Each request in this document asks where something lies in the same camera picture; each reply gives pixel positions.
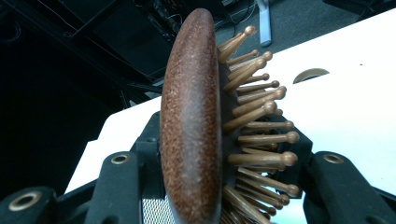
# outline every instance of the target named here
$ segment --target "wooden bristle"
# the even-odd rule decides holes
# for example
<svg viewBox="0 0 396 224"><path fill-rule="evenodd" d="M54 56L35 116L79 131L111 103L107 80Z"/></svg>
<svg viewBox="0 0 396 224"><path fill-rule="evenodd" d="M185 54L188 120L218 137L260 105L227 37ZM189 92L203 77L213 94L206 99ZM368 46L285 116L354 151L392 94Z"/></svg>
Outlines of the wooden bristle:
<svg viewBox="0 0 396 224"><path fill-rule="evenodd" d="M294 128L294 123L290 120L284 122L258 122L253 121L245 125L242 129L244 133L257 132L257 131L269 131L275 129L291 130Z"/></svg>
<svg viewBox="0 0 396 224"><path fill-rule="evenodd" d="M254 101L247 103L245 105L238 106L237 108L235 108L233 110L233 116L235 118L238 118L242 115L245 115L246 113L249 113L252 110L260 108L266 102L283 99L283 97L285 97L285 94L286 94L286 89L283 89L283 88L277 89L276 91L274 91L273 93L271 93L269 95L266 95L262 98L254 100Z"/></svg>
<svg viewBox="0 0 396 224"><path fill-rule="evenodd" d="M245 214L249 215L258 223L270 224L271 222L264 217L257 209L245 200L235 189L226 185L223 187L223 196L226 200L239 208Z"/></svg>
<svg viewBox="0 0 396 224"><path fill-rule="evenodd" d="M297 162L297 156L292 152L284 152L282 154L274 152L254 153L254 154L231 154L228 157L230 165L241 166L263 166L283 164L285 166L292 166Z"/></svg>
<svg viewBox="0 0 396 224"><path fill-rule="evenodd" d="M233 131L240 129L249 122L261 118L264 115L272 114L276 110L276 103L274 101L268 101L263 107L253 110L237 119L228 121L223 125L223 131L225 133L232 133Z"/></svg>
<svg viewBox="0 0 396 224"><path fill-rule="evenodd" d="M272 81L271 83L239 87L238 89L236 89L236 92L238 92L238 95L244 95L244 94L252 93L254 91L262 91L268 88L277 88L277 87L279 87L279 82L275 80Z"/></svg>
<svg viewBox="0 0 396 224"><path fill-rule="evenodd" d="M239 177L238 180L246 183L247 185L250 185L254 189L258 190L260 193L265 194L275 200L278 200L283 205L288 205L290 203L290 198L286 194L277 194L277 193L265 188L264 186L254 182L252 180L243 178L243 177Z"/></svg>
<svg viewBox="0 0 396 224"><path fill-rule="evenodd" d="M268 80L269 78L270 78L270 75L268 75L267 73L264 73L264 74L262 74L262 75L255 76L255 77L249 77L249 78L244 82L244 85L245 85L245 84L248 84L248 83L252 83L252 82L257 82L257 81L266 81L266 80Z"/></svg>
<svg viewBox="0 0 396 224"><path fill-rule="evenodd" d="M250 57L254 57L257 56L259 54L259 51L254 49L253 51L251 51L250 53L244 54L242 56L239 56L237 58L233 58L227 61L228 66L234 65L236 63L241 63L242 61L250 58Z"/></svg>
<svg viewBox="0 0 396 224"><path fill-rule="evenodd" d="M245 168L242 168L242 167L238 168L238 173L242 174L244 176L247 176L248 178L251 178L252 180L254 180L264 186L272 187L274 189L283 191L283 192L287 193L290 197L296 197L300 193L300 190L295 185L287 185L287 184L281 183L279 181L276 181L274 179L271 179L269 177L257 175L256 173L251 172L251 171L249 171Z"/></svg>
<svg viewBox="0 0 396 224"><path fill-rule="evenodd" d="M240 36L236 36L233 38L232 41L228 42L228 44L221 45L219 48L220 54L219 54L219 62L220 63L225 63L228 58L233 54L233 52L244 42L244 40L250 36L254 35L256 33L256 27L254 26L248 26L244 33L242 33Z"/></svg>
<svg viewBox="0 0 396 224"><path fill-rule="evenodd" d="M266 65L266 61L258 60L249 68L244 70L241 74L237 77L233 78L229 83L224 86L224 91L231 94L233 91L239 88L239 86L243 85L249 77L251 77L255 72L259 69L264 68Z"/></svg>
<svg viewBox="0 0 396 224"><path fill-rule="evenodd" d="M227 41L225 41L222 44L218 45L218 49L222 50L225 48L225 46L227 46L228 44L230 44L231 42L233 42L236 38L238 38L242 33L238 33L236 34L233 38L228 39Z"/></svg>
<svg viewBox="0 0 396 224"><path fill-rule="evenodd" d="M273 198L270 198L270 197L268 197L266 195L260 194L259 192L254 191L254 189L247 188L246 186L241 186L241 185L238 185L238 184L236 185L235 189L238 191L238 193L240 195L242 195L245 198L249 197L251 199L258 200L258 201L260 201L262 203L270 204L274 208L276 208L277 210L281 210L283 208L283 205L279 201L277 201L277 200L275 200Z"/></svg>
<svg viewBox="0 0 396 224"><path fill-rule="evenodd" d="M237 64L234 64L233 66L230 66L230 71L231 71L231 72L234 72L234 71L240 69L241 67L246 66L247 64L254 63L254 62L255 62L256 60L258 60L258 59L264 59L265 61L268 62L268 61L271 61L272 58L273 58L272 52L266 51L266 52L264 52L264 54L263 54L262 56L260 56L260 57L257 57L257 58L254 58L254 59L250 59L250 60L248 60L248 61L245 61L245 62L242 62L242 63L237 63Z"/></svg>
<svg viewBox="0 0 396 224"><path fill-rule="evenodd" d="M237 101L238 101L238 103L240 105L245 105L245 104L248 104L248 103L250 103L252 101L261 99L261 98L266 97L266 96L271 95L271 94L286 94L286 90L287 90L286 87L281 86L281 87L279 87L279 88L277 88L276 90L273 90L273 91L263 91L263 90L254 91L254 92L252 92L250 94L245 94L245 95L239 96L237 98Z"/></svg>

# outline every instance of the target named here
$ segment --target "table surface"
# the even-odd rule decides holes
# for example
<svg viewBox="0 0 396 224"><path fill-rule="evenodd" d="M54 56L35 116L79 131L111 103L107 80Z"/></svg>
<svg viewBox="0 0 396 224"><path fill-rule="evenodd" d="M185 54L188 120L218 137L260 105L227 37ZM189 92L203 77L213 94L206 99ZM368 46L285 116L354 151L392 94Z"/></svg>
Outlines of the table surface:
<svg viewBox="0 0 396 224"><path fill-rule="evenodd" d="M348 157L374 187L396 194L396 9L274 55L258 74L269 73L288 88L277 101L284 117L314 142L313 152ZM310 68L329 75L292 84ZM85 148L66 192L97 178L103 159L128 151L161 97L110 116ZM305 223L302 200L294 200L278 223Z"/></svg>

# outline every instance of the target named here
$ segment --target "screw hole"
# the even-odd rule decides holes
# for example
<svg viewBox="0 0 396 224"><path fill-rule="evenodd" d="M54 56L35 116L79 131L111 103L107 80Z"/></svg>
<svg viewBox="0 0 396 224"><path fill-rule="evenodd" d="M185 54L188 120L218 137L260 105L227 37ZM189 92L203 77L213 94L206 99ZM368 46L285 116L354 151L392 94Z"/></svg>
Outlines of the screw hole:
<svg viewBox="0 0 396 224"><path fill-rule="evenodd" d="M41 192L32 191L25 194L22 194L18 198L14 199L8 206L8 209L13 212L18 212L24 210L26 208L31 207L38 201L40 201Z"/></svg>
<svg viewBox="0 0 396 224"><path fill-rule="evenodd" d="M111 159L111 162L114 164L123 164L129 160L129 156L127 155L118 155Z"/></svg>
<svg viewBox="0 0 396 224"><path fill-rule="evenodd" d="M366 217L366 221L370 224L387 224L388 222L382 219L381 217Z"/></svg>
<svg viewBox="0 0 396 224"><path fill-rule="evenodd" d="M103 220L102 224L117 224L119 219L117 217L107 217Z"/></svg>
<svg viewBox="0 0 396 224"><path fill-rule="evenodd" d="M155 141L157 141L157 139L155 139L155 138L153 138L153 137L151 137L151 138L148 138L148 139L146 139L148 142L155 142Z"/></svg>
<svg viewBox="0 0 396 224"><path fill-rule="evenodd" d="M344 160L341 159L339 156L333 155L333 154L326 154L323 156L325 161L335 163L335 164L340 164L343 163Z"/></svg>

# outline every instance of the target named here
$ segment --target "metal ring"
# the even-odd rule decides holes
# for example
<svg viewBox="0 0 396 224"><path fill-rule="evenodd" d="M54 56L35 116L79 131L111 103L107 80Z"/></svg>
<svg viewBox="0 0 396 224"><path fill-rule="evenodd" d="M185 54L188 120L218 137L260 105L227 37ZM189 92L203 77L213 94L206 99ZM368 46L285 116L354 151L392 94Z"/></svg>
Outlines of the metal ring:
<svg viewBox="0 0 396 224"><path fill-rule="evenodd" d="M26 208L31 207L38 201L40 201L40 198L41 198L40 191L31 191L31 192L22 194L18 198L14 199L8 205L8 209L13 212L18 212L18 211L24 210Z"/></svg>

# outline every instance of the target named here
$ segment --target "cable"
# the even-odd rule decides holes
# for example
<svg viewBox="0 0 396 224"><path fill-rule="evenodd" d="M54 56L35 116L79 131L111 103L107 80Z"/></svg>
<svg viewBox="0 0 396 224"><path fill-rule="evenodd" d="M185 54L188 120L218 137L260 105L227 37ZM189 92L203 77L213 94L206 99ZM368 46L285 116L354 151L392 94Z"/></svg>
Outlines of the cable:
<svg viewBox="0 0 396 224"><path fill-rule="evenodd" d="M225 22L225 23L222 24L220 27L218 27L218 28L216 29L216 31L219 30L219 29L221 29L221 28L225 28L225 27L227 27L229 24L231 24L231 25L233 25L233 37L234 37L234 36L236 35L236 25L239 24L239 23L241 23L241 22L244 22L244 21L247 21L248 19L250 19L250 17L253 15L253 12L254 12L254 10L255 10L255 8L256 8L256 5L257 5L257 3L256 3L255 0L247 0L247 7L244 8L244 9L242 9L242 10L239 10L239 11L235 12L235 13L232 14L232 15L229 14L231 21ZM243 11L246 11L246 12L245 12L245 15L244 15L239 21L234 21L234 20L233 20L233 16L235 16L235 15L237 15L237 14L243 12ZM218 23L216 23L216 24L215 24L215 27L216 27L218 24L222 23L222 22L223 22L223 21L219 21Z"/></svg>

